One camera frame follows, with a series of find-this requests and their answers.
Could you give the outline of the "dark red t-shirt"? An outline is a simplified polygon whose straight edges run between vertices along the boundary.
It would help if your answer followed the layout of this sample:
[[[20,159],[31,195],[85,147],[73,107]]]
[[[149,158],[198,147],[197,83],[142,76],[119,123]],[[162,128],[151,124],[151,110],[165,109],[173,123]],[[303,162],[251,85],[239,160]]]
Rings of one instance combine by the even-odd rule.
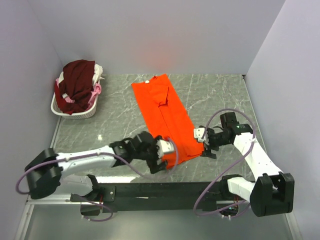
[[[58,84],[59,97],[68,95],[75,103],[66,103],[64,100],[57,103],[65,114],[82,113],[88,108],[88,101],[93,90],[94,61],[76,60],[63,67],[64,80]]]

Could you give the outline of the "white garment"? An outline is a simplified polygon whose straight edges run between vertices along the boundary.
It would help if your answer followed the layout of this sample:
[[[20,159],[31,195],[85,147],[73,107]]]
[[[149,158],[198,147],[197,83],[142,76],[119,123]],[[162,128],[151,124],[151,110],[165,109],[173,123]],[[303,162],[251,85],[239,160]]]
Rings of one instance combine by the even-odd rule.
[[[92,85],[94,86],[100,79],[102,79],[103,67],[95,64],[94,65],[94,74],[92,77]],[[59,75],[59,78],[56,79],[56,83],[60,84],[64,80],[64,72],[62,71]]]

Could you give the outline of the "black base beam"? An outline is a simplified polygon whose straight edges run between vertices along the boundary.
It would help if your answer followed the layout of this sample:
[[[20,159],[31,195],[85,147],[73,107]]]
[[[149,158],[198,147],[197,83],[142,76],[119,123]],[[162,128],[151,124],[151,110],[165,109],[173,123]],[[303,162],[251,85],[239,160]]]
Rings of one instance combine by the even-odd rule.
[[[85,196],[87,200],[119,211],[192,210],[194,204],[210,182],[160,182],[160,183],[99,183],[98,188]],[[242,198],[227,193],[220,182],[216,182],[197,205],[203,211],[214,211],[220,207],[240,201]],[[71,194],[71,203],[81,203],[80,213],[86,217],[108,213],[108,209],[82,202]]]

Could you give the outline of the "pink garment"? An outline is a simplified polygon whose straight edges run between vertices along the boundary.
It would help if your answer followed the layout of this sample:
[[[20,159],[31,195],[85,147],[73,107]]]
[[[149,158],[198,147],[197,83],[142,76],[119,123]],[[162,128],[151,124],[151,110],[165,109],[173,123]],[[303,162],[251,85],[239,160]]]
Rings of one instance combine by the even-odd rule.
[[[61,101],[65,101],[66,103],[70,103],[70,104],[75,103],[75,101],[72,100],[68,95],[64,94],[63,97],[61,97],[56,92],[59,92],[59,79],[58,78],[55,80],[55,87],[54,87],[54,93],[55,93],[56,102],[58,103],[58,102],[61,102]],[[101,94],[101,92],[102,92],[101,85],[99,83],[96,83],[93,86],[93,91],[91,91],[91,96],[90,96],[90,99],[89,99],[89,101],[87,103],[88,109],[90,109],[94,105],[96,99]]]

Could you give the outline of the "orange t-shirt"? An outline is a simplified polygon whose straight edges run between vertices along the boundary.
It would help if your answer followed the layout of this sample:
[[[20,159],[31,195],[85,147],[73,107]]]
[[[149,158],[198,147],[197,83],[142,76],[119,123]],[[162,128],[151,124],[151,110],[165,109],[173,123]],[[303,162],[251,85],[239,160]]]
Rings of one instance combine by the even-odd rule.
[[[199,157],[203,144],[194,138],[195,126],[166,74],[131,84],[148,131],[170,138],[178,150],[178,163]]]

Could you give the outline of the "aluminium rail frame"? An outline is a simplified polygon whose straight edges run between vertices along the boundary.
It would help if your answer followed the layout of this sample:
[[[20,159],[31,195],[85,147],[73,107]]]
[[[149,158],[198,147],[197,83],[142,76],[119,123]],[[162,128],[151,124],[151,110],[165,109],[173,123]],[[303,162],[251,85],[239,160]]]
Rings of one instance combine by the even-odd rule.
[[[179,157],[179,152],[178,152],[178,148],[176,147],[175,143],[171,139],[164,139],[164,140],[169,141],[169,142],[171,142],[173,144],[174,152],[172,154],[174,154],[174,156],[176,158],[178,158]],[[165,161],[165,157],[167,157],[168,155],[169,154],[166,154],[162,158],[162,160]],[[79,177],[85,177],[86,176],[86,175],[81,176],[80,172],[77,173],[77,175]],[[227,175],[231,175],[231,174],[229,174],[227,171],[223,171],[218,177],[220,177],[221,175],[226,175],[227,176]],[[218,177],[214,181],[210,182],[209,184],[213,184],[218,179]],[[22,175],[22,178],[27,181],[25,171],[24,171],[24,173]],[[164,181],[164,179],[165,179],[164,176],[159,175],[159,172],[157,172],[155,174],[151,174],[150,173],[148,178],[150,179],[150,183],[166,183]],[[96,180],[97,180],[98,184],[113,184],[113,183],[103,183],[100,180],[98,180],[97,178],[96,178]],[[102,203],[97,203],[97,202],[88,200],[88,199],[85,198],[85,196],[81,196],[81,195],[78,195],[78,194],[75,194],[75,195],[80,197],[81,203],[72,203],[70,201],[72,193],[68,193],[68,194],[55,194],[55,193],[53,193],[52,195],[50,195],[48,197],[45,197],[45,198],[42,198],[42,199],[32,199],[28,193],[29,193],[29,188],[25,192],[25,194],[28,195],[27,202],[29,204],[33,204],[33,205],[39,205],[39,204],[47,204],[47,205],[78,204],[80,206],[82,202],[88,202],[88,203],[85,203],[85,204],[92,204],[92,205],[95,205],[95,206],[98,206],[98,207],[102,207],[101,208],[102,210],[103,209],[106,209],[106,210],[108,209],[108,211],[109,211],[108,213],[110,213],[110,214],[114,214],[115,213],[109,207],[104,206]],[[250,203],[248,203],[247,201],[245,201],[243,199],[242,200],[236,200],[233,203],[227,203],[226,205],[224,205],[222,207],[218,207],[218,209],[213,210],[213,211],[203,211],[201,209],[198,209],[198,204],[201,201],[201,199],[204,197],[201,194],[197,198],[196,202],[194,203],[193,209],[191,209],[198,216],[207,216],[209,214],[219,214],[222,218],[230,220],[230,219],[239,217],[242,214],[244,214],[246,209],[249,209],[249,210],[251,210],[253,212]],[[293,213],[290,212],[290,213],[283,213],[283,214],[278,214],[278,215],[285,215],[286,216],[287,224],[288,224],[289,231],[290,231],[290,234],[291,234],[292,238],[294,240],[301,239],[301,234],[299,232],[299,227],[298,227],[297,222],[296,222],[296,220],[295,220],[295,218],[293,216]],[[89,220],[89,221],[93,221],[93,222],[98,221],[98,216],[91,216],[91,217],[89,216],[89,217],[87,217],[87,216],[84,216],[82,214],[81,214],[81,216],[83,218]]]

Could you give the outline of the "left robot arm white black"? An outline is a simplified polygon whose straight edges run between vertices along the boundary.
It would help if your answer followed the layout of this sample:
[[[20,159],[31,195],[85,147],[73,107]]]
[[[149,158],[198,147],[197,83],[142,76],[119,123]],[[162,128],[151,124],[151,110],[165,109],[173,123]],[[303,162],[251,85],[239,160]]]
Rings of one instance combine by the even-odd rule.
[[[79,172],[115,168],[129,165],[132,160],[142,160],[150,173],[155,174],[166,169],[168,162],[162,158],[174,151],[171,142],[160,135],[153,137],[147,131],[93,150],[56,153],[53,148],[47,148],[24,169],[28,194],[34,200],[52,194],[77,194],[94,201],[100,195],[98,181],[93,175],[78,176]]]

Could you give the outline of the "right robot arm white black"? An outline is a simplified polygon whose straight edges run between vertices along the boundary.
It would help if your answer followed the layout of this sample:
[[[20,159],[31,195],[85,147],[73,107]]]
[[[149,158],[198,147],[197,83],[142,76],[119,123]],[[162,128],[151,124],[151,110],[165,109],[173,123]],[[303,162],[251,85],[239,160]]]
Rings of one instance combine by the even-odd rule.
[[[250,203],[257,217],[287,214],[294,205],[295,180],[290,173],[284,173],[269,158],[256,138],[251,121],[239,123],[236,112],[231,109],[218,111],[220,132],[209,126],[194,129],[193,136],[204,144],[204,157],[214,158],[213,151],[220,147],[233,145],[242,155],[241,160],[249,166],[254,181],[248,181],[239,174],[224,175],[217,178],[201,194],[216,189],[219,199],[242,199]]]

